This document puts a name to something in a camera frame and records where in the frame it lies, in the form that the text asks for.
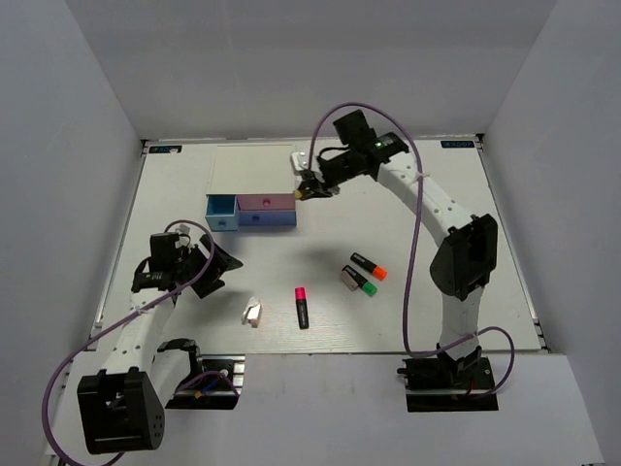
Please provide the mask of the light blue drawer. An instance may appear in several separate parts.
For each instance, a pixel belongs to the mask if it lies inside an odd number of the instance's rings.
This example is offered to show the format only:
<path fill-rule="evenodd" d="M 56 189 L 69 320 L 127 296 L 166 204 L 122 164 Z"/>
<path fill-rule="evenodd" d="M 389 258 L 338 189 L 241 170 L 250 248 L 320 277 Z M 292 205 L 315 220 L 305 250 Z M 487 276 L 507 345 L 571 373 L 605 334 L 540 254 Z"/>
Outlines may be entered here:
<path fill-rule="evenodd" d="M 237 197 L 235 195 L 210 195 L 205 219 L 212 232 L 237 231 L 239 229 Z"/>

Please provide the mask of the dark blue drawer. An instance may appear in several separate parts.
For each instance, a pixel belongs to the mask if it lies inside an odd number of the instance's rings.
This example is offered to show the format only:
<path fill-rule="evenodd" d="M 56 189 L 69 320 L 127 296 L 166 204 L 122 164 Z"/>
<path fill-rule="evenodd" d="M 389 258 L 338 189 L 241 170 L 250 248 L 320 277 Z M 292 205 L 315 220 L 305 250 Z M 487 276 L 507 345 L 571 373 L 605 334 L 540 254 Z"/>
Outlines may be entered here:
<path fill-rule="evenodd" d="M 295 210 L 239 211 L 240 226 L 296 226 Z"/>

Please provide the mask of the pink drawer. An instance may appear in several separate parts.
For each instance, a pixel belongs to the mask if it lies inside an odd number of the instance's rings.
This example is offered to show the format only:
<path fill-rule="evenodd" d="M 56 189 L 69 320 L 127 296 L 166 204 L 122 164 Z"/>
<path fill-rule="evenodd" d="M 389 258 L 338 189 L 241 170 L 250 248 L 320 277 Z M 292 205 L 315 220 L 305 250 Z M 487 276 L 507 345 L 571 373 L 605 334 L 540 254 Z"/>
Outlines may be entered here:
<path fill-rule="evenodd" d="M 293 193 L 259 193 L 237 195 L 241 211 L 293 211 Z"/>

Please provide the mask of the pink capped highlighter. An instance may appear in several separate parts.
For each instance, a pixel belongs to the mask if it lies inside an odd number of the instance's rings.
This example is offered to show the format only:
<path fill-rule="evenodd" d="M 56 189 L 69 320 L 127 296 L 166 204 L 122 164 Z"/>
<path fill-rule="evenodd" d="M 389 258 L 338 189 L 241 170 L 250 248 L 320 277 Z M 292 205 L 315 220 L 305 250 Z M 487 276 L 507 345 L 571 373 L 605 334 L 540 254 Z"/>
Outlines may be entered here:
<path fill-rule="evenodd" d="M 294 292 L 299 328 L 306 330 L 310 327 L 306 290 L 303 287 L 296 287 Z"/>

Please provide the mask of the orange capped highlighter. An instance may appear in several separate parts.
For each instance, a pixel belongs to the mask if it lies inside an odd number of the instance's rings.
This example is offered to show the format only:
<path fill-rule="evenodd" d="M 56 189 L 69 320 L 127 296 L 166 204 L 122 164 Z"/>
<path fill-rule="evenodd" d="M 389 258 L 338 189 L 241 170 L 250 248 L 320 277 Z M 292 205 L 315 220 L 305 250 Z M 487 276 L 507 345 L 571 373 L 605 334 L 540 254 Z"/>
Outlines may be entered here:
<path fill-rule="evenodd" d="M 387 276 L 387 272 L 383 268 L 381 268 L 380 266 L 376 265 L 370 259 L 368 259 L 368 258 L 364 257 L 363 255 L 361 255 L 360 253 L 354 252 L 350 256 L 350 260 L 354 264 L 356 264 L 359 267 L 361 267 L 362 269 L 364 269 L 366 272 L 370 273 L 376 279 L 378 279 L 380 281 L 384 281 L 385 280 L 385 278 Z"/>

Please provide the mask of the green capped highlighter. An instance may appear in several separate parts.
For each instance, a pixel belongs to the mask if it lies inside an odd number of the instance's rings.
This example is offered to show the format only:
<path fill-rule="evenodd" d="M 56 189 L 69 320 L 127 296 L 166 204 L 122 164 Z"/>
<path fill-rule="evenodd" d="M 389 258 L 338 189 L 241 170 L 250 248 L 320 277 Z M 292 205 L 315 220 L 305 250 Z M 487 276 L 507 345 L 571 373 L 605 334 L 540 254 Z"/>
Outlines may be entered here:
<path fill-rule="evenodd" d="M 377 293 L 377 288 L 374 284 L 368 281 L 360 272 L 349 265 L 345 265 L 342 271 L 346 273 L 355 283 L 356 288 L 360 288 L 370 297 L 373 297 Z"/>

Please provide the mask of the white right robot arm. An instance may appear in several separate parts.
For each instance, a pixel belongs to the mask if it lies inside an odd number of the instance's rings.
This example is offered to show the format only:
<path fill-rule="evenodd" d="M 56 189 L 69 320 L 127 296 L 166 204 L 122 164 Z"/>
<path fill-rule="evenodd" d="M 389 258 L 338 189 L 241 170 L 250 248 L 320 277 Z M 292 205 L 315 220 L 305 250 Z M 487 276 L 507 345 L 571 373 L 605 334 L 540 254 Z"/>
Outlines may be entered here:
<path fill-rule="evenodd" d="M 415 261 L 422 229 L 437 247 L 429 273 L 441 294 L 442 315 L 433 355 L 440 359 L 440 379 L 461 386 L 481 355 L 479 306 L 497 265 L 498 223 L 489 214 L 478 216 L 460 206 L 424 173 L 420 152 L 406 130 L 378 134 L 365 109 L 351 103 L 348 114 L 334 121 L 341 145 L 330 157 L 315 142 L 306 152 L 288 145 L 217 147 L 206 218 L 211 229 L 226 231 L 228 213 L 238 225 L 250 226 L 253 214 L 264 222 L 269 214 L 289 212 L 298 203 L 332 199 L 358 178 L 386 188 L 414 214 L 409 262 Z"/>

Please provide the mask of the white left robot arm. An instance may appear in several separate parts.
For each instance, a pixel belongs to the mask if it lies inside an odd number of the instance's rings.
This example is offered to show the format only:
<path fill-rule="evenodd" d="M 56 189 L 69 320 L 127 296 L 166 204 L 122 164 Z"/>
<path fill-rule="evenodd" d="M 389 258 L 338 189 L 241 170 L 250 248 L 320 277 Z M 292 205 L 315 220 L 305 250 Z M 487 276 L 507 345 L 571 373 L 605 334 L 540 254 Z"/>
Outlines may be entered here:
<path fill-rule="evenodd" d="M 198 298 L 224 286 L 222 275 L 242 267 L 204 234 L 192 243 L 181 224 L 149 238 L 150 254 L 135 269 L 130 311 L 113 349 L 94 375 L 81 378 L 77 396 L 86 449 L 91 454 L 154 450 L 165 432 L 165 408 L 196 388 L 238 395 L 233 371 L 202 361 L 192 339 L 166 341 L 182 285 Z"/>

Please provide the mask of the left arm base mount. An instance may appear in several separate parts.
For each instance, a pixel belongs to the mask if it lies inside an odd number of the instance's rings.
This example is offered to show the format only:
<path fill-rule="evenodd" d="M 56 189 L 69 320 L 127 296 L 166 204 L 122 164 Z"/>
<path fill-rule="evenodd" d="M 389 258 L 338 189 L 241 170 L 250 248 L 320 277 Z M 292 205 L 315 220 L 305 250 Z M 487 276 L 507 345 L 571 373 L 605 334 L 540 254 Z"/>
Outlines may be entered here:
<path fill-rule="evenodd" d="M 242 394 L 244 355 L 205 355 L 200 358 L 203 377 L 178 391 L 166 405 L 178 411 L 232 411 Z"/>

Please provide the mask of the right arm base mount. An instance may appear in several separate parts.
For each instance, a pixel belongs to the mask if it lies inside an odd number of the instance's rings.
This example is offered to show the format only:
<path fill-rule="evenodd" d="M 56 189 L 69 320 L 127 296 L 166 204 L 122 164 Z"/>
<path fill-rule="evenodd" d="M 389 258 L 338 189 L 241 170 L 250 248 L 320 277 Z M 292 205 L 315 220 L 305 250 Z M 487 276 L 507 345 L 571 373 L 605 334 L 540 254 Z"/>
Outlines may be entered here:
<path fill-rule="evenodd" d="M 490 361 L 481 358 L 473 367 L 452 377 L 436 358 L 406 359 L 397 369 L 404 379 L 409 413 L 497 412 Z"/>

